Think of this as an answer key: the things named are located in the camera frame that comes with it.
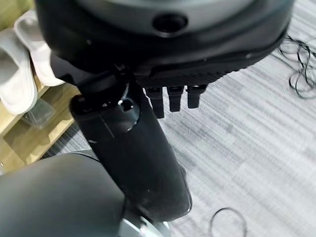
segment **white slipper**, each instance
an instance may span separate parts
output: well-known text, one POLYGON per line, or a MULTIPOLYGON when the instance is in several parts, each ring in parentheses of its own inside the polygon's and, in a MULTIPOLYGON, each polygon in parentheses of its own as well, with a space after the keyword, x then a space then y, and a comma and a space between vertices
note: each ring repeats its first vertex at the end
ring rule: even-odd
POLYGON ((14 115, 23 114, 36 103, 38 91, 26 48, 12 28, 0 32, 0 99, 14 115))
POLYGON ((57 79, 50 66, 51 50, 40 32, 35 10, 29 10, 14 24, 14 31, 20 41, 28 48, 35 72, 44 85, 57 86, 65 83, 57 79))

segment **shoe rack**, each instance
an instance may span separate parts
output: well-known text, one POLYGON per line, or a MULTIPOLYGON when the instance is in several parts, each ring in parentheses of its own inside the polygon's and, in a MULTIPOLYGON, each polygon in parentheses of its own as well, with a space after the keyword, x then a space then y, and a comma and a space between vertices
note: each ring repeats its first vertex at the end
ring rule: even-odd
POLYGON ((38 98, 50 104, 55 114, 44 128, 38 129, 22 121, 23 115, 11 115, 0 102, 0 165, 5 172, 39 160, 74 122, 69 102, 79 93, 78 89, 67 83, 47 87, 34 78, 38 98))

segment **black wire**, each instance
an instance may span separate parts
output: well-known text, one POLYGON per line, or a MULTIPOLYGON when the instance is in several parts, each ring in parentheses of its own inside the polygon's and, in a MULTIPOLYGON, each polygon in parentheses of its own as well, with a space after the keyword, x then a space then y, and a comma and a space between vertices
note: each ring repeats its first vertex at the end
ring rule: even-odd
POLYGON ((232 211, 232 212, 234 212, 235 214, 237 214, 240 218, 241 218, 241 220, 242 220, 242 222, 243 222, 243 229, 242 229, 242 231, 243 231, 243 237, 247 237, 247 233, 248 233, 248 227, 247 227, 247 222, 246 222, 246 219, 244 218, 244 216, 239 212, 239 211, 237 211, 237 210, 235 210, 235 209, 233 209, 233 208, 231 208, 231 207, 225 207, 225 208, 222 208, 222 209, 219 209, 217 212, 215 212, 215 214, 212 216, 212 219, 211 219, 211 221, 210 221, 210 225, 209 225, 209 233, 210 233, 210 237, 214 237, 214 233, 213 233, 213 222, 214 222, 214 219, 215 219, 215 217, 219 214, 219 213, 221 213, 221 212, 223 212, 223 211, 232 211))
POLYGON ((279 46, 278 50, 281 55, 290 62, 298 63, 299 69, 295 69, 288 62, 273 54, 273 57, 285 63, 289 68, 294 70, 293 75, 289 78, 290 87, 296 91, 297 95, 302 99, 314 99, 316 95, 310 95, 312 92, 316 94, 316 78, 310 77, 309 73, 315 72, 316 65, 312 65, 312 59, 316 62, 316 47, 311 45, 311 41, 316 40, 316 37, 311 37, 305 42, 300 39, 295 39, 288 36, 279 46), (295 50, 287 50, 286 46, 293 46, 295 50), (297 59, 292 59, 289 56, 296 55, 297 59), (299 88, 299 85, 304 85, 305 89, 299 88))

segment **circular button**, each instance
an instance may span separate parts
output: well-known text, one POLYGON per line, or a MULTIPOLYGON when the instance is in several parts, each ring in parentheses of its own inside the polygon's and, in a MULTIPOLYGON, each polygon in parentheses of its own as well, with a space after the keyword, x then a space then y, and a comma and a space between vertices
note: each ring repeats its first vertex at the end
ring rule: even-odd
POLYGON ((162 36, 170 37, 175 33, 184 30, 188 25, 188 19, 185 16, 178 14, 164 14, 156 17, 153 22, 153 27, 162 36))

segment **floor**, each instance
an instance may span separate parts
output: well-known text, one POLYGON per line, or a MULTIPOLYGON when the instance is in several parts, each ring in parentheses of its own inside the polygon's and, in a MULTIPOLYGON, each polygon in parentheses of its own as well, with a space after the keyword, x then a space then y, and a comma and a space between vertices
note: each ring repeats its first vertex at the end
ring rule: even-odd
MULTIPOLYGON (((316 0, 298 0, 289 34, 316 36, 316 0)), ((312 237, 316 234, 316 100, 288 86, 272 56, 209 86, 200 109, 160 123, 186 168, 194 207, 175 237, 312 237), (221 212, 210 221, 220 208, 221 212)), ((46 155, 88 149, 74 125, 46 155)))

